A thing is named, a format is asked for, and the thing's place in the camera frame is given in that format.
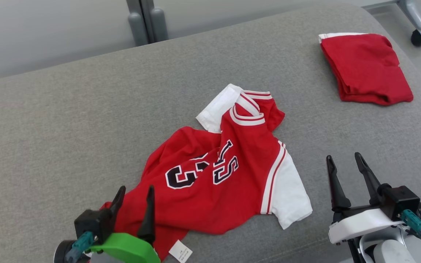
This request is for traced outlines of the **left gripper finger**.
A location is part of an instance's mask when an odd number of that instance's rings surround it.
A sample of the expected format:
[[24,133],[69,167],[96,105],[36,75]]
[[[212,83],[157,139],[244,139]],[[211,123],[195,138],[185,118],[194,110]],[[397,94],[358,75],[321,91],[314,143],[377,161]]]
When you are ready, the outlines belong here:
[[117,218],[118,212],[124,201],[124,196],[126,194],[126,187],[121,186],[116,193],[114,199],[111,202],[107,202],[103,206],[103,219],[115,220]]
[[155,225],[155,194],[154,186],[150,185],[147,193],[147,208],[143,218],[141,227],[137,232],[137,237],[149,244],[154,244],[156,240],[156,225]]

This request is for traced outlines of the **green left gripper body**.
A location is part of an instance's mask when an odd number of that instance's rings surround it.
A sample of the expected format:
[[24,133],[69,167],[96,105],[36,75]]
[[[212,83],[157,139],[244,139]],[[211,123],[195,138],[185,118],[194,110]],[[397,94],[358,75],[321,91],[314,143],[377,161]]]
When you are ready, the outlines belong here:
[[123,263],[160,263],[153,244],[128,233],[112,233],[102,244],[92,245],[92,253],[108,254]]

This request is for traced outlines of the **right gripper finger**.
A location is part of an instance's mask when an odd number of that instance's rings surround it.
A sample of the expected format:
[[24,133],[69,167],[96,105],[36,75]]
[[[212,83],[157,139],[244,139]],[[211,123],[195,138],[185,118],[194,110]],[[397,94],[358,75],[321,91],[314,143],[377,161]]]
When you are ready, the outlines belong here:
[[364,176],[364,180],[367,185],[368,193],[370,196],[369,204],[379,205],[381,203],[381,195],[378,192],[378,188],[380,187],[379,180],[376,178],[376,175],[364,160],[364,157],[361,155],[361,153],[355,152],[354,157],[358,170]]
[[351,208],[351,202],[344,194],[344,190],[337,177],[337,167],[331,155],[326,157],[326,168],[329,177],[332,211],[337,213]]

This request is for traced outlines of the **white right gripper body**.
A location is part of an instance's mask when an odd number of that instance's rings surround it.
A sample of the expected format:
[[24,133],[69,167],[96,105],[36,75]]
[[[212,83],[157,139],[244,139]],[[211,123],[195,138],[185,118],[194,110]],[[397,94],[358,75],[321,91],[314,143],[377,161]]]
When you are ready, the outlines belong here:
[[337,244],[403,223],[403,220],[397,218],[392,220],[380,208],[335,211],[329,226],[329,241]]

